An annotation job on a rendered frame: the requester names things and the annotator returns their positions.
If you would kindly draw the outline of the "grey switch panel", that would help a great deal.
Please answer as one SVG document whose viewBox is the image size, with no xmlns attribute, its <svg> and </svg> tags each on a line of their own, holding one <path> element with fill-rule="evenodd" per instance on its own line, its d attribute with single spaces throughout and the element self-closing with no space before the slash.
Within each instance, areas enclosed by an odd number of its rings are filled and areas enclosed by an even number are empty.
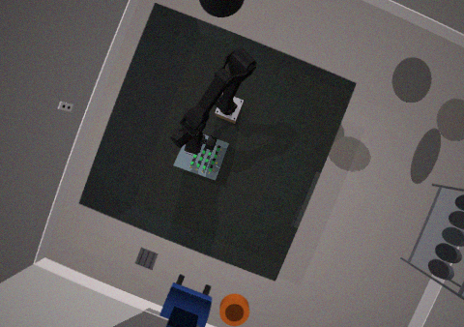
<svg viewBox="0 0 464 327">
<path fill-rule="evenodd" d="M 205 145 L 202 144 L 200 153 L 196 155 L 186 152 L 185 144 L 173 166 L 216 181 L 229 143 L 217 139 L 214 150 L 206 149 Z"/>
</svg>

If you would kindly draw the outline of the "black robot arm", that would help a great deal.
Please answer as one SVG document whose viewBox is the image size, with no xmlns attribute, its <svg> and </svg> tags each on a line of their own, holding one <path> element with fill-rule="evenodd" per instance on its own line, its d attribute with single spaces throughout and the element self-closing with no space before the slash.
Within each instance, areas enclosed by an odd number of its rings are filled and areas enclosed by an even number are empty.
<svg viewBox="0 0 464 327">
<path fill-rule="evenodd" d="M 225 70 L 228 62 L 230 74 Z M 232 115 L 235 112 L 237 105 L 234 103 L 233 98 L 241 82 L 255 71 L 256 64 L 256 61 L 242 47 L 236 47 L 229 52 L 225 56 L 223 66 L 216 71 L 215 78 L 199 103 L 191 107 L 182 118 L 179 123 L 182 128 L 170 136 L 171 140 L 179 148 L 186 144 L 186 152 L 196 155 L 200 153 L 200 141 L 199 139 L 192 139 L 192 137 L 202 133 L 214 104 L 225 115 Z"/>
</svg>

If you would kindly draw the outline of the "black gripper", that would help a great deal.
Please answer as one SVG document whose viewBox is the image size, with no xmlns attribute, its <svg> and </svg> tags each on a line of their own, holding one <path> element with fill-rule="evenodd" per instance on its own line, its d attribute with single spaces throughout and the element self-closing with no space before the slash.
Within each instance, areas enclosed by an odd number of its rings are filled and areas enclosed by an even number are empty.
<svg viewBox="0 0 464 327">
<path fill-rule="evenodd" d="M 181 128 L 182 128 L 182 126 L 179 126 L 177 131 L 179 131 Z M 199 139 L 200 147 L 202 146 L 202 144 L 206 144 L 205 145 L 206 149 L 214 150 L 214 147 L 215 147 L 216 142 L 217 142 L 217 138 L 213 137 L 211 135 L 209 135 L 208 139 L 205 139 L 205 138 L 206 138 L 206 136 L 203 134 L 203 132 L 198 136 L 192 137 L 192 139 Z"/>
</svg>

